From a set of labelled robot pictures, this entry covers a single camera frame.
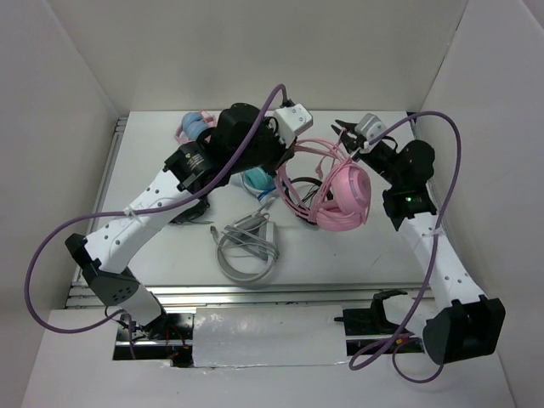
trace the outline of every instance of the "cable tie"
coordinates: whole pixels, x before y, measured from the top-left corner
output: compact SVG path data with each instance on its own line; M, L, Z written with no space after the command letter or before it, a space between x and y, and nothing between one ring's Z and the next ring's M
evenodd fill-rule
M444 234L444 230L442 229L442 227L438 227L438 228L435 228L435 229L431 229L428 233L426 234L422 234L422 236L425 236L425 237L433 237L435 235L438 235L438 236L441 236Z
M134 211L134 208L131 205L128 205L124 210L122 210L127 217L134 218L138 224L144 226L144 221L139 215Z

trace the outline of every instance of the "metal frame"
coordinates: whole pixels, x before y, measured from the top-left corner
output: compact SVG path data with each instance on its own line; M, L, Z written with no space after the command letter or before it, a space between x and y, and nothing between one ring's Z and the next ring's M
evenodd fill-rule
M111 175L113 174L113 168L116 164L117 154L119 153L119 149L121 147L122 137L125 133L125 128L127 126L128 117L120 117L117 120L116 127L113 132L113 136L111 139L110 144L110 150L108 151L108 157L105 162L104 172L102 173L102 179L100 180L99 185L99 191L96 195L96 199L94 200L93 204L93 213L97 213L102 210L102 206L104 205L105 195L108 191L108 187L110 185ZM98 223L98 219L94 218L91 219L88 223L87 231L85 235L90 234L96 229L96 224ZM76 271L74 272L73 282L81 281L81 273L82 269L77 267Z
M415 297L420 284L382 285L280 285L250 290L237 286L148 286L170 313L195 313L198 307L271 306L288 304L341 304L344 308L369 308L378 292L402 289ZM427 289L425 299L433 299ZM93 292L74 282L66 300L68 309L103 308Z
M380 340L384 338L390 338L390 334L362 334L360 336L346 336L346 342L359 342L364 340ZM181 346L183 343L181 340L171 339L168 341L168 344L171 346ZM185 345L192 346L193 339L185 339ZM116 340L116 346L128 347L128 342L122 340ZM166 340L138 340L134 346L157 346L164 347L166 346Z

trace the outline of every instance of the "pink headphones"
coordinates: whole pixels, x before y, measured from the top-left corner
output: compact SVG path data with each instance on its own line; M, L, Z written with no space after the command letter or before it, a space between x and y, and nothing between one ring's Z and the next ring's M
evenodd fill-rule
M325 150L305 146L314 143L325 147ZM286 165L278 169L278 176L275 179L276 188L281 199L299 217L308 220L310 223L318 224L323 230L348 231L366 224L371 205L371 181L368 173L357 166L345 151L340 150L338 144L333 144L323 139L299 140L295 144L295 151L306 151L323 156L323 159L330 157L338 164L333 165L331 171L326 175L312 205L307 207L300 198L300 195L292 186L286 174ZM322 179L321 163L315 172ZM289 196L283 190L285 185ZM326 199L327 192L331 190L332 200Z

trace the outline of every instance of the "red wire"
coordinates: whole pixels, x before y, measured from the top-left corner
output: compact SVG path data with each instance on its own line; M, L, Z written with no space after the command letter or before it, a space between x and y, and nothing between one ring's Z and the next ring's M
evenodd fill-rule
M185 344L185 339L184 339L184 337L181 335L181 333L179 332L178 328L177 328L176 326L172 326L172 328L174 329L174 331L175 331L176 333L178 333L179 339L181 340L181 343L184 345L184 349L187 349L188 346L187 346L187 344Z

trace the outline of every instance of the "white wall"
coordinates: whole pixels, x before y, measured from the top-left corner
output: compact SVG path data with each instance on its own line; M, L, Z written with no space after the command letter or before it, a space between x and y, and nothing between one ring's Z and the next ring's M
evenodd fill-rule
M0 55L0 406L11 408L43 334L23 302L26 266L53 227L91 209L114 120L39 0L0 2ZM74 270L62 240L51 247L32 291L46 318L63 304Z
M541 407L544 336L544 30L521 0L471 1L423 109L451 115L462 132L462 174L448 225L467 268L507 309L499 350L517 405ZM437 150L444 197L453 137L419 122Z
M525 5L544 27L544 2L542 0L524 0Z
M116 107L421 107L467 0L50 0Z

